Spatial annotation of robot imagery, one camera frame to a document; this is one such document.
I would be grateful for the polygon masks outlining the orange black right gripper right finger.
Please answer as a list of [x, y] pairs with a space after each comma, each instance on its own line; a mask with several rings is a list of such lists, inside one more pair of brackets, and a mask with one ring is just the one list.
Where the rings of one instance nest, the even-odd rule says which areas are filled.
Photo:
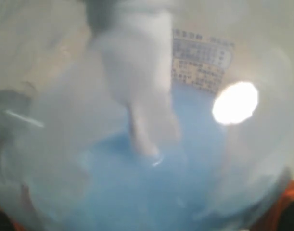
[[250, 228], [250, 231], [294, 231], [294, 180], [284, 193]]

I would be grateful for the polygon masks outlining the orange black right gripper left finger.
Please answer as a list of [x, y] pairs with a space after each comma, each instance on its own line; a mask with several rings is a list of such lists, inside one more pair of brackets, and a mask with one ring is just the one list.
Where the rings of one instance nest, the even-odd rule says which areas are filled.
[[16, 231], [9, 217], [0, 209], [0, 231]]

